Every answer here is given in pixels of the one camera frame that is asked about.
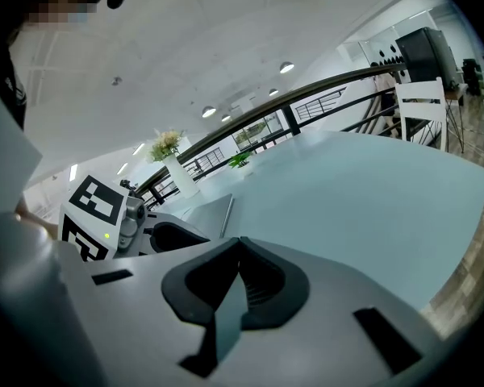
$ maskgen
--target white chair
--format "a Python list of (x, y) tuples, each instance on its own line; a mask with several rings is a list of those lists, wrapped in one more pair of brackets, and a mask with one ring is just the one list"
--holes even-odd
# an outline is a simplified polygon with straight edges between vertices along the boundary
[[(432, 120), (429, 130), (441, 124), (441, 151), (446, 150), (447, 128), (446, 109), (444, 108), (444, 89), (441, 78), (435, 81), (419, 81), (416, 83), (396, 84), (396, 96), (402, 120), (402, 138), (407, 140), (407, 126), (405, 118)], [(426, 102), (405, 102), (406, 99), (423, 99)], [(438, 103), (428, 102), (433, 99)]]

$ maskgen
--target dried flower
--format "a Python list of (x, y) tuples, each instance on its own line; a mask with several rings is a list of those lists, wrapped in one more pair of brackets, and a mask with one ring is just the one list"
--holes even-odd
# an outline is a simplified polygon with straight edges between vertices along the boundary
[(179, 146), (181, 138), (182, 132), (163, 132), (149, 151), (149, 156), (152, 161), (161, 162), (167, 156), (177, 153), (177, 147)]

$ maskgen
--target light blue table surface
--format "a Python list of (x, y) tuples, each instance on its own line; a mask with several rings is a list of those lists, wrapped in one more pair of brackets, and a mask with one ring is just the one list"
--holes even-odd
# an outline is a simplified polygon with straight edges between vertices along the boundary
[(159, 210), (233, 194), (225, 236), (247, 235), (350, 265), (421, 309), (466, 252), (484, 207), (484, 168), (439, 150), (342, 132), (302, 133), (223, 170)]

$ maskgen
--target wall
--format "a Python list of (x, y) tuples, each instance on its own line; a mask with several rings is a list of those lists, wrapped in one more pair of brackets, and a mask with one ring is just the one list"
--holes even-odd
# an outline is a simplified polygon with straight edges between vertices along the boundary
[(453, 58), (459, 69), (462, 68), (462, 61), (464, 59), (475, 58), (471, 40), (461, 20), (457, 16), (447, 21), (436, 22), (436, 24), (439, 30), (443, 32), (447, 43), (452, 49)]
[(405, 19), (394, 25), (399, 37), (404, 37), (405, 35), (423, 27), (430, 27), (431, 29), (436, 28), (436, 24), (430, 15), (430, 11), (425, 11), (424, 13), (416, 15), (412, 19)]
[[(373, 94), (376, 91), (373, 78), (363, 79), (361, 81), (354, 81), (348, 85), (343, 95), (340, 98), (339, 104), (351, 102), (352, 100), (363, 98), (369, 94)], [(344, 109), (339, 113), (332, 114), (324, 119), (319, 120), (321, 122), (319, 129), (325, 131), (340, 131), (349, 125), (362, 120), (367, 108), (371, 101), (365, 101), (357, 103), (355, 106), (351, 106), (348, 109)]]
[(367, 22), (357, 32), (349, 36), (346, 41), (368, 40), (404, 19), (408, 19), (423, 10), (431, 9), (434, 6), (439, 6), (448, 1), (449, 0), (401, 0)]
[(283, 114), (283, 111), (281, 109), (277, 110), (276, 114), (277, 114), (278, 120), (282, 124), (283, 130), (286, 131), (289, 128), (289, 123), (285, 119), (285, 115)]
[[(380, 64), (380, 62), (384, 62), (385, 59), (400, 56), (400, 51), (398, 45), (396, 44), (396, 39), (398, 37), (398, 33), (394, 27), (389, 27), (388, 29), (385, 29), (377, 35), (369, 38), (369, 40), (360, 42), (360, 45), (370, 63), (377, 62)], [(393, 52), (390, 49), (391, 45), (396, 52)], [(380, 51), (384, 53), (384, 57), (380, 56)]]
[[(177, 150), (180, 153), (183, 153), (190, 146), (192, 146), (192, 144), (190, 143), (188, 138), (183, 137), (181, 139), (181, 142), (179, 143), (179, 147), (177, 148)], [(150, 147), (151, 147), (150, 144), (146, 147), (147, 149), (144, 151), (145, 155), (148, 154)], [(128, 174), (128, 176), (126, 176), (126, 177), (124, 176), (122, 178), (123, 179), (124, 178), (129, 179), (129, 181), (131, 181), (131, 185), (136, 185), (136, 184), (141, 185), (147, 179), (149, 179), (154, 173), (156, 173), (161, 168), (163, 168), (163, 166), (164, 165), (161, 162), (149, 163), (148, 160), (146, 159), (144, 161), (141, 161), (140, 164), (138, 165), (138, 167), (135, 170), (133, 170), (132, 172), (130, 172)]]
[(337, 51), (351, 65), (353, 70), (369, 67), (368, 59), (365, 57), (359, 42), (342, 43), (337, 47)]
[(314, 83), (315, 81), (320, 81), (352, 70), (352, 65), (340, 55), (339, 51), (331, 50), (325, 52), (318, 60), (316, 60), (307, 71), (296, 80), (292, 89), (297, 89)]

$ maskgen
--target black metal railing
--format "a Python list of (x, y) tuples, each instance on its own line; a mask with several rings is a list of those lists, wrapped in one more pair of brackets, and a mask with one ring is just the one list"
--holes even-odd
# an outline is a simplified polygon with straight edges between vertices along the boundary
[(220, 164), (220, 162), (223, 160), (223, 153), (221, 152), (220, 148), (216, 148), (213, 151), (194, 159), (189, 164), (186, 164), (185, 169), (192, 177), (195, 177), (196, 175), (207, 171), (209, 168), (213, 168), (214, 166)]
[[(256, 149), (263, 147), (265, 144), (269, 144), (271, 141), (275, 141), (277, 139), (280, 139), (283, 136), (286, 135), (298, 135), (301, 133), (301, 127), (304, 127), (308, 125), (309, 123), (313, 123), (319, 119), (323, 119), (326, 116), (329, 116), (330, 114), (337, 113), (341, 110), (347, 109), (351, 106), (356, 105), (357, 103), (360, 102), (365, 102), (367, 100), (373, 99), (377, 96), (380, 96), (383, 93), (389, 92), (394, 90), (393, 89), (388, 89), (388, 90), (383, 90), (381, 92), (377, 92), (375, 94), (371, 94), (369, 96), (365, 96), (360, 99), (356, 99), (354, 101), (348, 102), (344, 105), (335, 107), (330, 110), (326, 110), (320, 114), (317, 114), (316, 116), (313, 116), (310, 119), (307, 119), (303, 122), (298, 123), (296, 120), (294, 113), (292, 109), (290, 108), (290, 105), (295, 102), (299, 102), (304, 98), (308, 98), (312, 95), (318, 94), (320, 92), (323, 92), (328, 89), (332, 89), (335, 87), (339, 87), (342, 85), (345, 85), (349, 82), (352, 81), (357, 81), (360, 79), (364, 79), (367, 77), (373, 77), (379, 74), (383, 73), (397, 73), (401, 70), (404, 70), (405, 64), (391, 64), (391, 65), (385, 65), (385, 66), (378, 66), (378, 67), (373, 67), (373, 68), (367, 68), (367, 69), (361, 69), (361, 70), (356, 70), (353, 72), (348, 72), (348, 73), (343, 73), (338, 76), (334, 77), (329, 77), (328, 79), (324, 79), (322, 81), (317, 81), (315, 83), (312, 83), (307, 86), (303, 86), (302, 88), (293, 90), (287, 94), (284, 94), (278, 98), (275, 98), (263, 105), (260, 105), (256, 107), (253, 110), (250, 110), (249, 112), (242, 114), (236, 119), (233, 119), (231, 122), (223, 125), (220, 129), (217, 131), (211, 132), (209, 135), (205, 136), (203, 139), (199, 140), (196, 144), (192, 145), (190, 148), (188, 148), (186, 151), (184, 151), (180, 156), (177, 157), (177, 159), (184, 164), (185, 162), (194, 159), (195, 156), (200, 154), (201, 152), (206, 151), (208, 148), (211, 148), (212, 146), (216, 145), (219, 141), (225, 139), (226, 137), (232, 135), (233, 133), (240, 131), (242, 128), (250, 125), (251, 123), (256, 122), (258, 119), (262, 119), (265, 116), (272, 114), (273, 112), (277, 110), (282, 110), (285, 119), (289, 125), (289, 128), (280, 131), (279, 133), (262, 140), (258, 144), (252, 144), (251, 147), (245, 149), (245, 151), (255, 151)], [(368, 117), (367, 119), (364, 119), (360, 121), (359, 123), (356, 123), (356, 126), (354, 128), (361, 127), (362, 125), (367, 124), (367, 122), (373, 120), (373, 119), (378, 119), (380, 116), (383, 116), (384, 113), (380, 112), (378, 114), (374, 114), (373, 116)], [(193, 178), (195, 181), (198, 181), (199, 179), (207, 176), (208, 174), (214, 172), (215, 170), (218, 170), (222, 168), (224, 165), (228, 163), (229, 159), (225, 159), (221, 162), (219, 162), (217, 165), (212, 166), (208, 170), (203, 171), (202, 173), (199, 173), (195, 175)], [(152, 175), (149, 179), (146, 180), (137, 190), (139, 194), (145, 194), (148, 190), (151, 190), (152, 193), (154, 194), (157, 192), (154, 189), (154, 185), (158, 185), (161, 181), (164, 180), (164, 178), (168, 178), (168, 170), (167, 168), (162, 168), (159, 171), (157, 171), (154, 175)], [(177, 191), (174, 189), (167, 194), (160, 195), (158, 198), (155, 199), (155, 202), (159, 201), (159, 203), (162, 203), (165, 198), (171, 194), (175, 194)]]
[[(269, 122), (275, 121), (274, 126), (277, 125), (279, 128), (275, 131), (271, 129)], [(267, 129), (267, 135), (261, 136), (264, 130)], [(283, 127), (282, 124), (277, 116), (277, 114), (271, 113), (265, 116), (265, 118), (260, 119), (260, 121), (255, 122), (252, 126), (243, 127), (240, 132), (232, 134), (232, 138), (236, 143), (236, 146), (240, 149), (241, 152), (245, 151), (247, 148), (250, 148), (251, 145), (256, 144), (264, 140), (269, 136), (272, 136), (274, 133), (278, 131), (282, 131)]]
[(333, 109), (333, 105), (337, 103), (337, 99), (342, 96), (346, 90), (345, 87), (335, 90), (329, 94), (325, 94), (320, 98), (314, 99), (311, 102), (296, 107), (299, 120), (311, 119), (319, 114)]

